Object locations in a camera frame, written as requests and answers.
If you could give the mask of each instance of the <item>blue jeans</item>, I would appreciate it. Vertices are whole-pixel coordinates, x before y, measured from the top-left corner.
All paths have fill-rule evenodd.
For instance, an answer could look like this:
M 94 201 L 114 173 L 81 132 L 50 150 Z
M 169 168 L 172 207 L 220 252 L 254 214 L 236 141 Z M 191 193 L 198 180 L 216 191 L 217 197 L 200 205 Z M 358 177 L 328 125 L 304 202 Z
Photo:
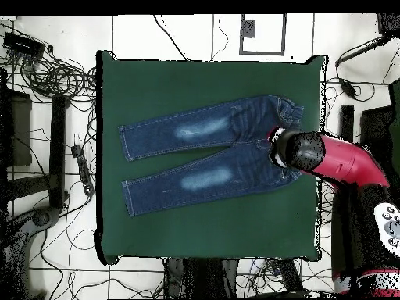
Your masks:
M 228 146 L 204 159 L 122 183 L 130 216 L 272 191 L 298 179 L 269 159 L 267 133 L 298 129 L 303 107 L 263 95 L 121 126 L 127 161 L 190 148 Z

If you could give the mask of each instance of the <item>green mat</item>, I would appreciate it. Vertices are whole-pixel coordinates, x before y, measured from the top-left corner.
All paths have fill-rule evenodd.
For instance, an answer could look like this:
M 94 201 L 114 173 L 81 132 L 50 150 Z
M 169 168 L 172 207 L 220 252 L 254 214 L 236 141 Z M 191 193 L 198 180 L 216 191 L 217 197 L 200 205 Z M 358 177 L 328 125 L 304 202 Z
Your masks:
M 281 190 L 129 217 L 121 181 L 203 158 L 217 148 L 123 157 L 117 127 L 256 95 L 303 105 L 303 130 L 319 130 L 320 74 L 325 58 L 308 64 L 114 60 L 102 54 L 102 250 L 147 257 L 316 258 L 316 178 Z

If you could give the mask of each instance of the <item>floor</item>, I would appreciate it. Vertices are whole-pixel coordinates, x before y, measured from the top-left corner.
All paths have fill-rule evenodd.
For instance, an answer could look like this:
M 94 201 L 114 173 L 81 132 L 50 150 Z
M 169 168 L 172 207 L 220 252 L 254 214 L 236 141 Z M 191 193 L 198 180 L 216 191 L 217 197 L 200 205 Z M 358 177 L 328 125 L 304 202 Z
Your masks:
M 278 15 L 246 15 L 247 20 L 256 20 L 257 34 L 253 41 L 244 43 L 245 50 L 259 52 L 279 52 L 282 27 L 282 16 Z M 336 77 L 334 62 L 346 50 L 378 37 L 376 14 L 287 14 L 285 55 L 239 55 L 240 15 L 207 14 L 194 16 L 157 16 L 162 27 L 170 32 L 185 57 L 189 59 L 210 61 L 277 61 L 303 63 L 311 55 L 328 55 L 327 79 Z M 12 26 L 9 21 L 2 21 Z M 14 28 L 33 37 L 47 41 L 54 46 L 54 54 L 58 58 L 78 61 L 85 71 L 95 66 L 97 50 L 112 50 L 118 59 L 181 59 L 181 54 L 171 40 L 157 26 L 153 16 L 50 16 L 50 17 L 18 17 Z M 0 35 L 9 31 L 0 26 Z M 382 48 L 367 52 L 356 59 L 343 63 L 339 67 L 340 77 L 355 82 L 382 83 L 389 64 L 400 47 L 397 40 L 390 41 Z M 393 59 L 391 70 L 385 78 L 390 83 L 398 78 L 400 59 Z M 22 91 L 17 84 L 23 84 L 21 76 L 14 75 L 14 88 Z M 332 108 L 326 121 L 327 130 L 338 129 L 338 110 L 340 105 L 355 106 L 355 136 L 359 134 L 359 118 L 364 109 L 372 109 L 389 105 L 388 88 L 374 85 L 375 95 L 366 102 L 357 102 L 344 94 L 337 80 L 329 80 L 327 98 Z M 31 99 L 37 101 L 31 91 Z M 371 85 L 359 84 L 360 100 L 367 99 L 373 93 Z M 81 109 L 88 109 L 89 102 L 76 103 Z M 44 133 L 50 133 L 50 105 L 35 103 L 31 114 L 31 137 L 44 139 Z M 88 124 L 88 113 L 76 108 L 67 112 L 66 143 L 73 145 L 83 139 Z M 31 147 L 35 151 L 41 165 L 48 171 L 48 142 L 32 140 Z M 96 147 L 86 150 L 88 163 L 95 173 Z M 36 162 L 30 167 L 16 167 L 9 179 L 32 176 L 29 172 L 40 172 Z M 70 209 L 82 205 L 86 200 L 77 176 L 77 162 L 71 155 L 66 155 L 66 188 L 71 189 Z M 328 200 L 329 188 L 324 195 Z M 46 203 L 47 193 L 31 195 L 9 204 L 10 214 L 18 215 L 31 209 L 38 203 Z M 50 267 L 40 257 L 40 247 L 44 233 L 40 233 L 32 244 L 30 251 L 30 282 L 33 289 L 47 290 L 47 298 L 53 290 L 52 298 L 57 299 L 125 299 L 141 298 L 138 291 L 153 292 L 163 278 L 163 265 L 160 259 L 123 257 L 108 268 L 103 266 L 96 256 L 93 247 L 92 231 L 96 228 L 94 199 L 84 208 L 72 212 L 68 218 L 61 219 L 48 231 L 44 256 L 53 265 L 61 269 L 63 278 L 60 285 L 60 272 Z M 323 258 L 319 262 L 303 262 L 296 260 L 301 270 L 303 284 L 310 290 L 332 291 L 330 279 L 330 224 L 329 215 L 323 215 L 325 221 L 321 228 L 320 246 Z M 239 298 L 252 295 L 253 289 L 244 289 L 248 284 L 249 274 L 258 274 L 264 259 L 248 257 L 239 263 L 237 277 L 237 296 Z M 280 290 L 280 277 L 269 275 L 256 280 L 259 292 Z M 72 283 L 73 293 L 68 284 Z

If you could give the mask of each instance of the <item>black frame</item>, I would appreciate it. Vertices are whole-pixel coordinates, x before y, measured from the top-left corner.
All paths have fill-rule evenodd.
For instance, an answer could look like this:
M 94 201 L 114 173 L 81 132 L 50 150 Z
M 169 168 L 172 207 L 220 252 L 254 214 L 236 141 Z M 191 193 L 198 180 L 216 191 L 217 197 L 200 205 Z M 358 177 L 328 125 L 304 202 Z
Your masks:
M 254 52 L 254 51 L 244 51 L 243 50 L 243 40 L 244 38 L 253 38 L 255 35 L 255 21 L 248 21 L 245 19 L 245 15 L 241 14 L 241 36 L 239 44 L 239 54 L 240 55 L 278 55 L 284 56 L 284 50 L 286 45 L 286 21 L 287 14 L 282 14 L 284 21 L 282 24 L 282 41 L 280 52 Z

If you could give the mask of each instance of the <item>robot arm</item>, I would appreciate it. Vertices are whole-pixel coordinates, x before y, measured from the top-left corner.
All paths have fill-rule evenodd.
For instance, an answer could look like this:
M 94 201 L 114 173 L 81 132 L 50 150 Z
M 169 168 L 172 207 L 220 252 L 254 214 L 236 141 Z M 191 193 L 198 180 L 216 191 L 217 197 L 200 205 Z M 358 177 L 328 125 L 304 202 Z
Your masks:
M 275 128 L 268 137 L 273 144 L 271 160 L 277 166 L 294 168 L 324 178 L 363 187 L 389 187 L 373 157 L 357 145 L 318 132 Z
M 344 266 L 332 263 L 335 291 L 400 297 L 400 212 L 391 203 L 388 179 L 372 155 L 318 132 L 276 127 L 267 139 L 273 146 L 270 160 L 276 166 L 337 184 L 336 195 L 346 192 L 350 208 L 342 205 L 335 211 L 343 214 L 340 254 L 346 255 Z M 336 239 L 332 231 L 333 257 Z

